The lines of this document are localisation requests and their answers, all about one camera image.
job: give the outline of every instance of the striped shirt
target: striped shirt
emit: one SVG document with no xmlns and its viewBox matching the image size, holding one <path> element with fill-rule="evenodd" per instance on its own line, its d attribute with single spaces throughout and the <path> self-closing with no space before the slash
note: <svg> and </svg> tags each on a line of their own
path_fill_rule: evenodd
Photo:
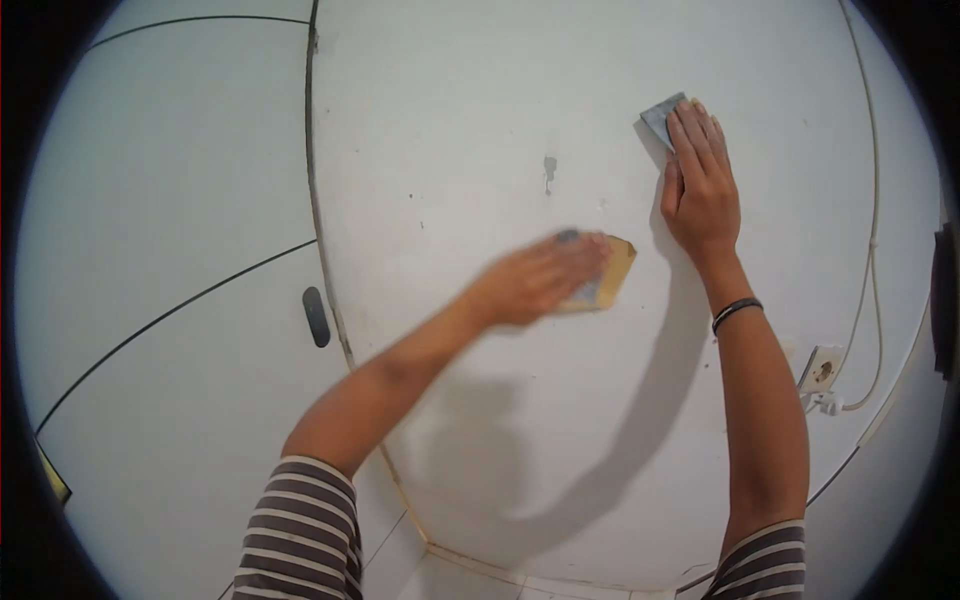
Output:
<svg viewBox="0 0 960 600">
<path fill-rule="evenodd" d="M 305 456 L 280 461 L 253 511 L 234 600 L 362 600 L 356 490 Z"/>
<path fill-rule="evenodd" d="M 805 574 L 804 522 L 784 521 L 734 546 L 704 600 L 799 600 Z"/>
</svg>

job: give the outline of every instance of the black wristband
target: black wristband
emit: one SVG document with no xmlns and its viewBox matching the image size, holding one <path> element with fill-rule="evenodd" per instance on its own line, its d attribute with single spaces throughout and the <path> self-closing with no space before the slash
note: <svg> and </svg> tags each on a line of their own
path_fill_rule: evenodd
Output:
<svg viewBox="0 0 960 600">
<path fill-rule="evenodd" d="M 763 310 L 763 304 L 761 304 L 760 300 L 757 300 L 756 298 L 744 298 L 742 300 L 737 300 L 717 313 L 716 318 L 713 320 L 713 335 L 717 334 L 717 327 L 719 327 L 720 323 L 724 322 L 727 317 L 741 308 L 746 308 L 747 306 L 756 306 L 760 310 Z"/>
</svg>

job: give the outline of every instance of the electrical cable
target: electrical cable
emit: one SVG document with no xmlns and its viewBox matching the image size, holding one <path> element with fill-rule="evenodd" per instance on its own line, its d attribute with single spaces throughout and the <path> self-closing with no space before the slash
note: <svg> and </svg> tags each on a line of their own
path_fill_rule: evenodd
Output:
<svg viewBox="0 0 960 600">
<path fill-rule="evenodd" d="M 870 226 L 870 245 L 867 250 L 867 265 L 863 272 L 863 285 L 860 288 L 860 303 L 856 308 L 856 316 L 853 317 L 853 328 L 850 332 L 850 340 L 847 342 L 847 351 L 844 352 L 843 361 L 840 363 L 840 367 L 837 369 L 836 375 L 839 377 L 844 365 L 847 364 L 847 357 L 850 355 L 850 350 L 853 346 L 853 338 L 856 335 L 856 326 L 859 324 L 860 314 L 863 312 L 863 301 L 866 299 L 867 295 L 867 278 L 869 278 L 874 288 L 874 308 L 876 312 L 876 373 L 874 374 L 874 382 L 871 384 L 870 390 L 867 392 L 867 394 L 864 395 L 860 401 L 855 402 L 854 404 L 845 405 L 843 407 L 844 411 L 855 411 L 866 404 L 867 400 L 869 400 L 874 394 L 876 385 L 880 381 L 880 371 L 883 367 L 883 323 L 882 319 L 880 318 L 880 293 L 876 285 L 876 226 L 879 222 L 880 212 L 880 165 L 878 144 L 876 141 L 876 115 L 874 114 L 873 96 L 870 93 L 870 83 L 867 81 L 867 71 L 863 66 L 863 58 L 860 55 L 860 46 L 856 43 L 856 36 L 853 34 L 853 23 L 850 19 L 850 15 L 847 12 L 847 7 L 844 4 L 844 0 L 838 1 L 840 3 L 840 10 L 844 15 L 844 19 L 847 21 L 847 28 L 850 30 L 850 38 L 853 42 L 853 53 L 856 55 L 856 62 L 860 67 L 860 77 L 863 80 L 863 90 L 867 97 L 867 112 L 870 115 L 870 132 L 874 143 L 874 218 Z"/>
</svg>

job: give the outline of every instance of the white tile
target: white tile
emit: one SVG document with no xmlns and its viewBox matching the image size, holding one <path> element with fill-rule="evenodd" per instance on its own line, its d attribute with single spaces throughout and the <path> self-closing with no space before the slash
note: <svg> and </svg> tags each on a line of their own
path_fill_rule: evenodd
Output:
<svg viewBox="0 0 960 600">
<path fill-rule="evenodd" d="M 630 600 L 674 600 L 677 596 L 675 589 L 666 589 L 664 591 L 634 591 L 630 594 Z"/>
<path fill-rule="evenodd" d="M 596 588 L 584 584 L 557 581 L 556 579 L 527 577 L 527 581 L 523 585 L 526 588 L 563 594 L 574 598 L 585 598 L 586 600 L 630 600 L 630 592 L 626 589 Z"/>
<path fill-rule="evenodd" d="M 368 564 L 403 517 L 406 508 L 379 448 L 353 475 L 353 485 L 357 489 L 357 518 L 360 521 L 364 564 Z"/>
<path fill-rule="evenodd" d="M 540 591 L 539 589 L 524 588 L 517 600 L 579 600 L 574 596 L 561 596 L 549 591 Z"/>
<path fill-rule="evenodd" d="M 367 600 L 396 600 L 417 569 L 426 542 L 409 514 L 371 557 L 363 570 L 363 592 Z"/>
<path fill-rule="evenodd" d="M 516 600 L 521 587 L 427 554 L 397 600 Z"/>
<path fill-rule="evenodd" d="M 507 569 L 500 568 L 498 566 L 493 566 L 492 564 L 481 563 L 474 559 L 463 556 L 462 554 L 457 554 L 456 552 L 451 552 L 446 548 L 441 548 L 437 545 L 431 545 L 427 548 L 427 552 L 431 554 L 436 554 L 442 559 L 450 561 L 451 563 L 459 564 L 464 566 L 471 571 L 476 571 L 477 573 L 483 573 L 494 579 L 499 579 L 510 584 L 515 584 L 517 586 L 522 586 L 523 582 L 527 579 L 527 576 L 518 573 L 516 571 L 509 571 Z"/>
</svg>

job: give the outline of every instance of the door handle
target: door handle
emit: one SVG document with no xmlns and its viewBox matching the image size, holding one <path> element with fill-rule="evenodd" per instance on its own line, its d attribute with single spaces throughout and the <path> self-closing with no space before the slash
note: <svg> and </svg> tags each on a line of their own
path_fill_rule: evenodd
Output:
<svg viewBox="0 0 960 600">
<path fill-rule="evenodd" d="M 310 325 L 310 333 L 313 334 L 313 343 L 317 348 L 326 348 L 330 343 L 330 326 L 326 324 L 324 297 L 320 290 L 310 286 L 303 292 L 303 310 Z"/>
</svg>

